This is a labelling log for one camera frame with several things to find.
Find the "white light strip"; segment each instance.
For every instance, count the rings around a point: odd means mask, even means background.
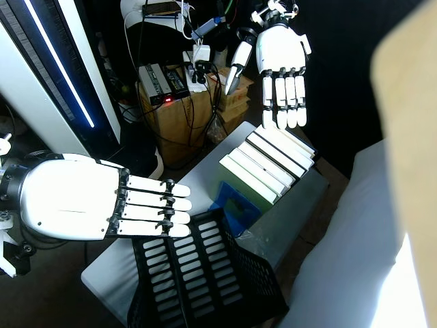
[[[52,42],[50,41],[50,39],[48,38],[48,35],[46,33],[46,31],[44,30],[44,27],[41,24],[40,19],[38,18],[38,15],[36,14],[35,9],[33,8],[30,0],[25,0],[25,4],[27,6],[27,9],[30,12],[30,15],[33,18],[33,21],[35,22],[37,28],[40,30],[41,36],[44,39],[51,55],[53,56],[53,59],[55,60],[57,67],[59,68],[59,70],[62,73],[62,76],[64,77],[64,79],[66,80],[68,87],[70,87],[71,92],[73,93],[73,96],[76,98],[77,103],[79,104],[79,107],[81,108],[83,115],[85,116],[85,118],[87,119],[89,125],[93,128],[94,127],[94,123],[91,119],[91,117],[89,116],[85,106],[83,105],[83,102],[81,100],[81,98],[79,97],[79,95],[77,94],[76,89],[74,88],[73,83],[70,80],[70,77],[68,76],[66,69],[64,68],[64,65],[62,65],[61,60],[59,59],[59,57],[56,54],[55,49],[53,48]]]

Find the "black plastic crate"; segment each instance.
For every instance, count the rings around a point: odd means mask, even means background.
[[[186,238],[132,240],[139,285],[130,328],[252,327],[288,310],[271,266],[237,245],[223,210],[192,217],[190,229]]]

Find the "gray table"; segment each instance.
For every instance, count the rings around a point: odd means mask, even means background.
[[[243,122],[180,183],[191,188],[191,215],[205,212],[212,205],[206,190],[213,182],[219,160],[239,146],[255,129]],[[266,258],[276,267],[300,229],[313,212],[328,186],[327,181],[311,170],[275,206],[247,232],[239,244]],[[138,285],[138,272],[130,239],[117,239],[82,272],[82,282],[127,326],[127,313]]]

